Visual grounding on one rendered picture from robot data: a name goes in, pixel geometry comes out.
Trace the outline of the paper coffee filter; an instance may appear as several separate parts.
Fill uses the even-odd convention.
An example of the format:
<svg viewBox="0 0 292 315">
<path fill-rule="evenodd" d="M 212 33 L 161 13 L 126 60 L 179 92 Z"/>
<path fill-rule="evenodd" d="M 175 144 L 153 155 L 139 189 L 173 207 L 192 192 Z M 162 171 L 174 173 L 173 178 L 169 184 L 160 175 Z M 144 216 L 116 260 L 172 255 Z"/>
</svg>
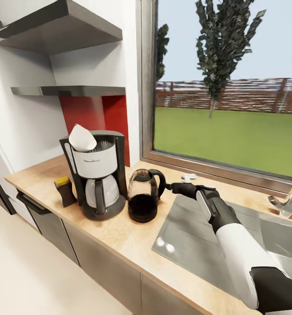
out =
<svg viewBox="0 0 292 315">
<path fill-rule="evenodd" d="M 95 148 L 96 139 L 86 128 L 76 124 L 70 134 L 69 142 L 79 153 L 84 153 Z"/>
</svg>

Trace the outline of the bottle of coffee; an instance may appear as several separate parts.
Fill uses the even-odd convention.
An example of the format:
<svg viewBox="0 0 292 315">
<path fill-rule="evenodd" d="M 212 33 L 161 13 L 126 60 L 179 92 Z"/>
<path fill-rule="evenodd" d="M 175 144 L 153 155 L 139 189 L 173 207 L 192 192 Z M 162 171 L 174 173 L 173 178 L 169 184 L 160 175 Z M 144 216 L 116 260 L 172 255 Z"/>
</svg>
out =
<svg viewBox="0 0 292 315">
<path fill-rule="evenodd" d="M 60 193 L 60 201 L 64 208 L 77 202 L 76 196 L 72 193 L 72 182 L 67 176 L 57 178 L 54 184 Z"/>
</svg>

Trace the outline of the electric kettle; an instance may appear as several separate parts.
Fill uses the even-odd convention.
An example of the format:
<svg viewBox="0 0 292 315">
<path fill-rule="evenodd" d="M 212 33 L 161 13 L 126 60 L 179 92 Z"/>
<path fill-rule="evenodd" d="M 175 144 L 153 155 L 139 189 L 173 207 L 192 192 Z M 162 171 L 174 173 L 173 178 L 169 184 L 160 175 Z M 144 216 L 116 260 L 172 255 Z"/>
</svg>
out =
<svg viewBox="0 0 292 315">
<path fill-rule="evenodd" d="M 160 178 L 157 186 L 154 175 Z M 127 192 L 128 214 L 138 223 L 148 223 L 158 213 L 158 200 L 165 190 L 166 179 L 157 169 L 138 169 L 129 179 Z"/>
</svg>

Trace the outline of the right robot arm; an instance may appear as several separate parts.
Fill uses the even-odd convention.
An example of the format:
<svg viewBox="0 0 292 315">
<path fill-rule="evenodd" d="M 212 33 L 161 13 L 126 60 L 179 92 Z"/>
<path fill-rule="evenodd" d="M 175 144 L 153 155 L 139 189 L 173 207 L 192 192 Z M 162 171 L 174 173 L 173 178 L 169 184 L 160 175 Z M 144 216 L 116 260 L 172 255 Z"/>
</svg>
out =
<svg viewBox="0 0 292 315">
<path fill-rule="evenodd" d="M 181 179 L 164 186 L 198 201 L 245 306 L 263 315 L 292 315 L 292 279 L 254 240 L 215 187 L 190 183 L 196 174 L 184 173 Z"/>
</svg>

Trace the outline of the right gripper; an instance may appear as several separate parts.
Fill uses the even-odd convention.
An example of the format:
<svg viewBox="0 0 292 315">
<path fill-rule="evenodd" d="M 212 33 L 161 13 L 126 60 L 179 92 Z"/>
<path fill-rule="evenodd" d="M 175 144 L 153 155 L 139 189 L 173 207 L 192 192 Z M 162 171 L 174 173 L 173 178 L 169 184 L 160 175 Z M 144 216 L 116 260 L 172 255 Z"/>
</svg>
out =
<svg viewBox="0 0 292 315">
<path fill-rule="evenodd" d="M 168 189 L 168 190 L 172 190 L 173 194 L 181 194 L 184 196 L 189 197 L 188 194 L 188 189 L 191 186 L 191 183 L 187 183 L 187 182 L 173 182 L 172 184 L 165 184 L 164 186 Z"/>
</svg>

